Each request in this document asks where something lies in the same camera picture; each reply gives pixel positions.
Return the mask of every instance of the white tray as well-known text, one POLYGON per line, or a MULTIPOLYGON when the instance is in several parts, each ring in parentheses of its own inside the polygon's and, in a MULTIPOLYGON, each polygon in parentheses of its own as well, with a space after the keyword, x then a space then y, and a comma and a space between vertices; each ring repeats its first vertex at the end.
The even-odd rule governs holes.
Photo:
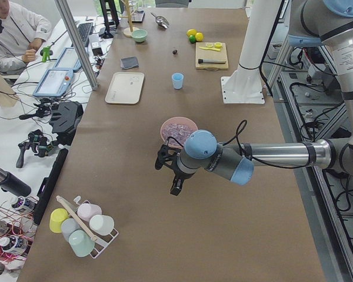
POLYGON ((142 72, 115 72, 106 94, 106 103, 136 104, 139 102, 144 77, 142 72))

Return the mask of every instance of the brown table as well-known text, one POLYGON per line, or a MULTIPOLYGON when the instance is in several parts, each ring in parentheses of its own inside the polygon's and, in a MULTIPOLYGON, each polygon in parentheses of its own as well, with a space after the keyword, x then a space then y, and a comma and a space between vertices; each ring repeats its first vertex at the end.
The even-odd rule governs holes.
POLYGON ((325 281, 301 196, 290 170, 256 167, 251 181, 238 186, 204 170, 169 194, 171 170, 154 169, 161 145, 159 128, 186 116, 219 141, 234 135, 242 119, 242 142, 283 142, 272 99, 264 105, 225 105, 220 77, 237 68, 247 18, 243 10, 146 9, 141 26, 148 39, 136 44, 120 28, 78 126, 54 196, 76 195, 102 207, 120 234, 97 259, 77 258, 61 234, 48 228, 53 197, 38 229, 19 282, 120 281, 325 281), (158 28, 149 13, 165 16, 158 28), (229 70, 196 70, 195 45, 186 31, 227 44, 229 70), (145 74, 136 105, 104 102, 108 84, 121 71, 119 60, 137 56, 145 74), (183 72, 182 90, 171 74, 183 72))

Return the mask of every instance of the black thermos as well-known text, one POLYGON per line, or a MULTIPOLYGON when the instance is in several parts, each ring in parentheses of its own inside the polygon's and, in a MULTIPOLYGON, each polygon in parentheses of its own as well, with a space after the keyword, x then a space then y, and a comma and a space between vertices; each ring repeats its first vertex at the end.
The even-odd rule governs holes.
POLYGON ((27 197, 31 193, 31 188, 12 173, 0 168, 0 187, 4 192, 11 192, 18 196, 27 197))

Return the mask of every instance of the pink bowl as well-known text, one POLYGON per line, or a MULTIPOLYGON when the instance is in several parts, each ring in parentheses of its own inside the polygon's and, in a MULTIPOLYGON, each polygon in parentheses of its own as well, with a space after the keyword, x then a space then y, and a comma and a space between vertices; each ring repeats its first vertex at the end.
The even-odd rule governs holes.
MULTIPOLYGON (((182 116, 176 116, 166 120, 161 126, 159 132, 163 141, 165 141, 168 136, 172 136, 176 138, 176 140, 178 140, 182 145, 184 145, 188 136, 190 136, 191 133, 195 132, 196 130, 198 130, 198 127, 196 123, 194 123, 191 119, 188 119, 187 117, 184 118, 182 116)), ((170 139, 169 146, 174 148, 182 148, 173 139, 170 139)))

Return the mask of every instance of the bowl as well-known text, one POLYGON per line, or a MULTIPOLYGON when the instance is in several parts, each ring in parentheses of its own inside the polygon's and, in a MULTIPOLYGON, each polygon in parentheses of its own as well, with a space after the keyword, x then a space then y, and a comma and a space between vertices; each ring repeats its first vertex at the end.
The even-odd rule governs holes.
MULTIPOLYGON (((176 116, 166 120, 159 132, 163 141, 166 141, 167 137, 172 136, 184 146, 187 138, 196 130, 198 130, 198 127, 191 119, 176 116)), ((169 146, 182 149, 182 146, 173 139, 169 140, 169 146)))
POLYGON ((148 32, 144 29, 137 29, 132 33, 132 38, 138 43, 144 42, 147 36, 148 32))

